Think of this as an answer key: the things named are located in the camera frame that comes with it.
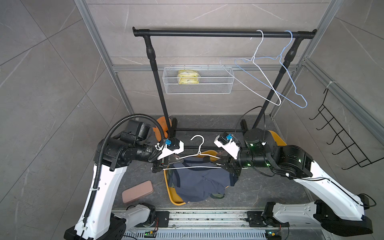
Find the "plain green tank top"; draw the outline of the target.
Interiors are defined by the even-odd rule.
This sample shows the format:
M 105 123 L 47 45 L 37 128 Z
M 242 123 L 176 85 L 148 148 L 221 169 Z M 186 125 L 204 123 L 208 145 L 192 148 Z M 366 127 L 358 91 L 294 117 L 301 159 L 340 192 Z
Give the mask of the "plain green tank top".
M 211 194 L 210 197 L 212 199 L 223 199 L 225 197 L 225 194 Z

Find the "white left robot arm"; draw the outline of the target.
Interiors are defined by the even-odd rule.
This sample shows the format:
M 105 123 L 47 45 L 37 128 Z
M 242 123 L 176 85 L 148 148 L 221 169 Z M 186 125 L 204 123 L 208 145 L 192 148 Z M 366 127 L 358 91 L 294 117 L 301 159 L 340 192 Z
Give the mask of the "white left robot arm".
M 137 118 L 147 119 L 159 129 L 161 139 L 156 145 L 137 143 L 147 135 L 141 133 L 143 123 L 135 121 Z M 136 129 L 125 137 L 125 132 L 113 135 L 120 125 L 130 120 L 134 122 L 129 126 Z M 162 126 L 151 116 L 133 114 L 119 120 L 98 145 L 93 181 L 85 207 L 78 222 L 65 231 L 64 239 L 120 240 L 128 229 L 139 224 L 157 225 L 156 208 L 152 205 L 137 205 L 123 217 L 113 214 L 118 187 L 132 161 L 151 163 L 155 171 L 162 171 L 167 166 L 164 158 L 183 151 L 184 143 L 177 138 L 166 139 Z

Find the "light blue wire hanger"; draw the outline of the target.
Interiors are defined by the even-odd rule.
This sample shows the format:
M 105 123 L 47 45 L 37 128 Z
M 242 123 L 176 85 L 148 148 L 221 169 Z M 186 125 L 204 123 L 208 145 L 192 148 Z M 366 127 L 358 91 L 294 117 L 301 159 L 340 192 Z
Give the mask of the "light blue wire hanger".
M 274 61 L 279 60 L 279 63 L 281 65 L 279 74 L 278 74 L 274 83 L 271 83 L 271 81 L 266 76 L 266 74 L 261 69 L 261 67 L 256 63 L 256 60 L 262 59 L 262 57 L 258 57 L 258 58 L 256 57 L 256 54 L 258 53 L 258 48 L 256 48 L 253 56 L 250 59 L 233 58 L 234 64 L 243 72 L 246 72 L 246 70 L 240 66 L 240 64 L 238 63 L 239 61 L 244 62 L 246 64 L 253 64 L 254 66 L 256 66 L 257 70 L 259 70 L 263 74 L 265 79 L 267 80 L 267 82 L 268 82 L 267 84 L 265 84 L 264 82 L 261 82 L 263 85 L 265 85 L 266 87 L 268 87 L 270 89 L 268 96 L 265 98 L 265 97 L 262 97 L 260 94 L 256 93 L 251 88 L 249 88 L 243 82 L 241 82 L 237 77 L 235 77 L 234 74 L 231 74 L 231 76 L 236 81 L 238 81 L 241 85 L 243 85 L 245 88 L 250 90 L 252 93 L 256 94 L 259 97 L 262 97 L 262 99 L 265 100 L 265 104 L 263 106 L 264 110 L 268 107 L 269 103 L 272 103 L 275 106 L 280 106 L 282 104 L 282 98 L 287 99 L 286 96 L 284 96 L 283 94 L 281 94 L 277 91 L 277 87 L 280 84 L 280 81 L 285 74 L 288 74 L 293 86 L 295 86 L 295 82 L 292 79 L 291 74 L 289 74 L 288 67 L 290 66 L 292 60 L 295 58 L 297 50 L 298 50 L 302 40 L 311 39 L 313 37 L 311 32 L 308 33 L 308 32 L 303 32 L 303 31 L 298 31 L 298 32 L 293 33 L 289 30 L 286 30 L 284 33 L 276 32 L 275 34 L 277 37 L 284 37 L 284 38 L 287 36 L 287 34 L 289 34 L 291 39 L 290 39 L 290 42 L 287 44 L 287 47 L 291 47 L 291 48 L 289 49 L 288 53 L 286 54 L 284 62 L 282 62 L 282 57 L 283 57 L 283 53 L 285 52 L 285 49 L 287 47 L 284 47 L 282 49 L 281 53 L 276 58 L 270 58 L 271 60 L 274 60 Z

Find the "dark grey tank top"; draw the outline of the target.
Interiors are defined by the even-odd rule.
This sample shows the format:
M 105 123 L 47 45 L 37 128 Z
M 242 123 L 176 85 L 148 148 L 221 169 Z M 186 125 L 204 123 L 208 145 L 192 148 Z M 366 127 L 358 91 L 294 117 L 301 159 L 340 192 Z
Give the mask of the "dark grey tank top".
M 168 170 L 172 170 L 173 187 L 186 203 L 205 201 L 211 194 L 225 194 L 239 179 L 216 167 L 208 157 L 186 158 L 184 163 L 170 165 Z

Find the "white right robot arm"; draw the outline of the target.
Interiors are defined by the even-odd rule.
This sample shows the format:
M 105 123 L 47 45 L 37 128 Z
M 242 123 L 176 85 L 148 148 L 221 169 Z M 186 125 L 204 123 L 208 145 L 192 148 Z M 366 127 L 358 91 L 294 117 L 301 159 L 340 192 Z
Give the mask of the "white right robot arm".
M 314 193 L 318 199 L 307 204 L 281 204 L 268 202 L 261 215 L 270 227 L 289 227 L 291 224 L 320 226 L 341 237 L 373 233 L 371 219 L 365 210 L 371 208 L 371 198 L 355 195 L 328 175 L 302 148 L 287 145 L 273 131 L 259 128 L 243 135 L 246 146 L 240 146 L 229 133 L 218 135 L 214 143 L 229 156 L 214 163 L 239 177 L 243 169 L 267 168 L 274 175 L 293 180 Z

